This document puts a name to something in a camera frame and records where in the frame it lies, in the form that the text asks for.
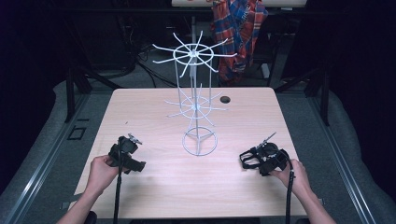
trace human hand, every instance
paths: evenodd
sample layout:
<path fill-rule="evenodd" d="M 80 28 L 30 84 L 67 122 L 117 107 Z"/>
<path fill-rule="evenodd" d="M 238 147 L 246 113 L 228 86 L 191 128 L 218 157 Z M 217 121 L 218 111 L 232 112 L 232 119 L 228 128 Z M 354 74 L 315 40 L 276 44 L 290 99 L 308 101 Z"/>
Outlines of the human hand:
<path fill-rule="evenodd" d="M 311 193 L 312 189 L 309 185 L 308 174 L 306 173 L 303 163 L 297 160 L 291 160 L 294 171 L 294 180 L 292 191 L 297 197 L 304 197 L 306 194 Z M 285 187 L 289 184 L 290 165 L 287 163 L 286 168 L 283 171 L 274 170 L 270 172 L 270 175 L 279 178 Z"/>
<path fill-rule="evenodd" d="M 99 196 L 111 184 L 114 177 L 119 173 L 118 167 L 111 167 L 110 156 L 95 157 L 91 162 L 90 175 L 88 177 L 85 192 Z"/>

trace gray carpet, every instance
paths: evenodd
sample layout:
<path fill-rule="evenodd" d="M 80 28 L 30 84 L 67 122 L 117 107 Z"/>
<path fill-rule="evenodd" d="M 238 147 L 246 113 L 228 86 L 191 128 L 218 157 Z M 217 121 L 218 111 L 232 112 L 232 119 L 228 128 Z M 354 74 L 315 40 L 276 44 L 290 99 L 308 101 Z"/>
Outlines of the gray carpet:
<path fill-rule="evenodd" d="M 150 53 L 149 59 L 166 58 L 166 54 Z M 161 74 L 174 74 L 172 63 L 156 66 L 146 62 L 148 67 L 161 71 Z M 281 66 L 276 70 L 281 73 Z M 242 86 L 262 85 L 257 77 L 242 82 Z M 153 83 L 147 73 L 136 67 L 132 74 L 112 79 L 114 82 L 127 88 L 152 88 Z M 161 81 L 156 80 L 157 87 L 166 87 Z M 208 80 L 201 80 L 204 85 Z M 275 78 L 273 87 L 279 85 L 281 80 Z M 93 92 L 90 95 L 79 95 L 78 112 L 69 125 L 64 124 L 66 118 L 65 84 L 61 83 L 55 88 L 57 102 L 51 116 L 37 138 L 31 152 L 26 157 L 21 169 L 8 185 L 0 197 L 0 222 L 6 223 L 54 223 L 65 210 L 59 209 L 62 202 L 67 202 L 73 195 L 79 176 L 88 157 L 94 137 L 105 113 L 111 90 L 103 84 L 91 80 Z M 291 138 L 300 160 L 304 163 L 311 186 L 319 198 L 324 199 L 325 208 L 334 217 L 337 223 L 395 223 L 396 206 L 372 180 L 360 158 L 359 142 L 347 117 L 342 104 L 337 97 L 331 94 L 330 100 L 330 128 L 324 128 L 318 119 L 316 99 L 305 98 L 301 89 L 293 89 L 288 93 L 277 95 Z M 83 128 L 85 133 L 80 140 L 67 140 L 73 128 Z M 356 181 L 357 189 L 363 196 L 371 218 L 362 217 L 357 209 L 353 194 L 356 190 L 350 189 L 343 173 L 345 172 L 336 163 L 334 145 L 329 140 L 329 132 L 336 139 L 336 146 L 342 152 L 350 173 Z M 57 148 L 57 153 L 50 154 L 52 148 Z M 53 164 L 45 164 L 44 159 L 51 155 L 55 160 Z M 48 165 L 48 173 L 38 173 L 37 168 Z M 32 176 L 40 175 L 43 182 L 37 185 L 38 191 L 25 190 Z M 22 199 L 27 195 L 32 200 Z M 99 220 L 98 223 L 110 223 L 111 220 Z M 283 217 L 262 217 L 262 223 L 284 223 Z"/>

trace plaid shirt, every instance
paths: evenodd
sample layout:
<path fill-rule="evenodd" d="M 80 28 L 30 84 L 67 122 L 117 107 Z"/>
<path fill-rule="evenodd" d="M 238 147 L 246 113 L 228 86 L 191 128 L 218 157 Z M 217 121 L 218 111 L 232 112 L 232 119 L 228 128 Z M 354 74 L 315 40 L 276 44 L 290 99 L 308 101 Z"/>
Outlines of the plaid shirt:
<path fill-rule="evenodd" d="M 215 0 L 213 1 L 213 36 L 220 54 L 235 57 L 219 59 L 219 82 L 232 85 L 239 81 L 252 55 L 262 22 L 268 13 L 261 0 Z"/>

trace white wire rack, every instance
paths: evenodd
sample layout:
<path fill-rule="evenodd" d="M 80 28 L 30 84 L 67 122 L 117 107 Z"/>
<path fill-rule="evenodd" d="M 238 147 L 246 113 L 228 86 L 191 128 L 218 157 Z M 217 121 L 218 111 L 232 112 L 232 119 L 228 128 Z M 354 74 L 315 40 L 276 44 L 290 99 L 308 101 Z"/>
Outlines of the white wire rack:
<path fill-rule="evenodd" d="M 161 48 L 153 45 L 156 49 L 167 50 L 173 52 L 173 58 L 163 61 L 153 61 L 154 63 L 169 63 L 175 62 L 176 76 L 177 76 L 177 89 L 178 89 L 178 103 L 165 101 L 171 105 L 178 105 L 179 112 L 168 117 L 183 115 L 190 119 L 190 125 L 185 132 L 182 144 L 183 147 L 192 155 L 204 156 L 213 152 L 218 144 L 216 134 L 209 128 L 200 126 L 199 120 L 205 119 L 207 122 L 215 126 L 208 118 L 212 110 L 226 110 L 223 108 L 215 108 L 212 106 L 212 100 L 218 97 L 221 93 L 212 96 L 212 72 L 217 73 L 218 70 L 212 67 L 212 60 L 214 57 L 234 57 L 233 55 L 215 54 L 213 48 L 223 45 L 227 39 L 214 46 L 206 46 L 201 44 L 203 32 L 200 33 L 199 39 L 196 43 L 185 44 L 174 34 L 175 39 L 181 44 L 175 49 Z M 192 32 L 192 42 L 195 42 L 195 33 Z M 178 65 L 184 65 L 181 75 L 179 74 Z M 197 70 L 199 65 L 205 65 L 209 68 L 209 88 L 208 97 L 204 97 L 202 93 L 202 84 L 197 87 Z M 179 86 L 179 79 L 183 78 L 187 69 L 190 68 L 191 80 L 191 94 L 186 94 Z"/>

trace red and blue plaid cloth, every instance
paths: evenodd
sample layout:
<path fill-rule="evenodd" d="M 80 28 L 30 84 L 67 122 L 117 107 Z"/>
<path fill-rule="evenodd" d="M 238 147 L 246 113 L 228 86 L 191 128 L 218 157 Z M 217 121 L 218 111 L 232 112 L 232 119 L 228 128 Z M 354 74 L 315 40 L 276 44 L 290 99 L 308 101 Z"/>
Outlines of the red and blue plaid cloth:
<path fill-rule="evenodd" d="M 244 74 L 252 63 L 252 56 L 262 22 L 268 12 L 261 0 L 215 0 L 213 1 L 213 36 L 220 54 L 235 57 L 219 59 L 219 84 L 231 86 Z"/>

